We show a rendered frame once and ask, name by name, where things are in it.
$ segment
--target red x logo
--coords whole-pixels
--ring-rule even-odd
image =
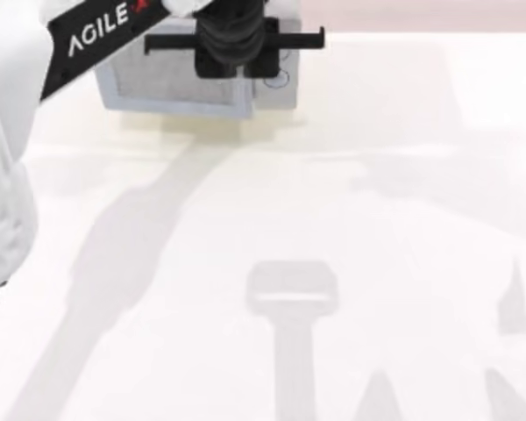
[[[136,4],[133,4],[131,6],[132,11],[135,13],[141,12],[143,9],[147,8],[150,4],[148,4],[148,0],[137,0]]]

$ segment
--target black cable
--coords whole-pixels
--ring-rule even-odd
[[[224,65],[254,60],[265,42],[266,0],[215,0],[195,14],[197,36],[209,54]]]

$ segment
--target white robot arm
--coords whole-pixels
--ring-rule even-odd
[[[195,50],[202,79],[234,78],[240,68],[246,78],[276,77],[281,49],[324,47],[323,28],[282,34],[265,17],[267,1],[81,0],[46,23],[39,0],[0,0],[0,286],[24,262],[36,232],[20,159],[39,104],[170,15],[192,15],[196,33],[149,35],[145,54]]]

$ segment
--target white tabletop surface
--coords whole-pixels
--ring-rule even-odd
[[[25,162],[0,421],[526,421],[526,35],[336,35],[241,124],[87,75]]]

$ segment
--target pink wall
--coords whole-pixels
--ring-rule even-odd
[[[330,31],[526,32],[526,0],[302,0]]]

